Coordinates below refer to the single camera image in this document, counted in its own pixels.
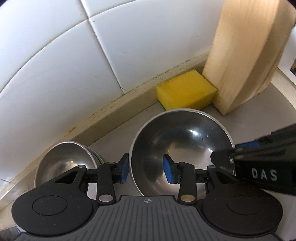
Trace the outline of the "large steel bowl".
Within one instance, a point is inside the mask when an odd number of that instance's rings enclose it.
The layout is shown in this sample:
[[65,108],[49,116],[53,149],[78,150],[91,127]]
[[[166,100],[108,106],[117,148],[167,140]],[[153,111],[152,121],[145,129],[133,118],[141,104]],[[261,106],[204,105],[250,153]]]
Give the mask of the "large steel bowl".
[[163,171],[163,155],[187,162],[197,169],[211,165],[213,151],[234,148],[224,126],[200,110],[164,111],[147,121],[134,137],[129,151],[129,171],[142,196],[177,195],[178,184],[169,184]]

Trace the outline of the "wooden knife block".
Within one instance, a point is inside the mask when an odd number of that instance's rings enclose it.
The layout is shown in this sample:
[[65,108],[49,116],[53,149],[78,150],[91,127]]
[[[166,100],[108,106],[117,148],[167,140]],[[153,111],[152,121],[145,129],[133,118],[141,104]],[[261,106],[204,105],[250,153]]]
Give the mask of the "wooden knife block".
[[225,1],[203,76],[223,115],[265,90],[295,25],[294,1]]

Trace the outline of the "yellow sponge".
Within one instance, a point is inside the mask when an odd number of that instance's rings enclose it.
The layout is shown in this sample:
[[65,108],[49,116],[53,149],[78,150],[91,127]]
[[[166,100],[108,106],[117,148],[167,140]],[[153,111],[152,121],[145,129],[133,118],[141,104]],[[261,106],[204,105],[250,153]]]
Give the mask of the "yellow sponge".
[[203,109],[210,105],[217,89],[196,70],[166,80],[156,87],[157,98],[165,110]]

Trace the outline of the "medium steel bowl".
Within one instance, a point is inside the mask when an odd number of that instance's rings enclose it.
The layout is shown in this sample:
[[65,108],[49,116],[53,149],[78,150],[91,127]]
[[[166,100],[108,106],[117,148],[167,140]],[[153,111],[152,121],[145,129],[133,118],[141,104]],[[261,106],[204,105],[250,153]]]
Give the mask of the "medium steel bowl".
[[89,147],[74,141],[58,143],[39,163],[34,186],[38,187],[75,166],[84,165],[87,169],[95,169],[102,163],[104,159]]

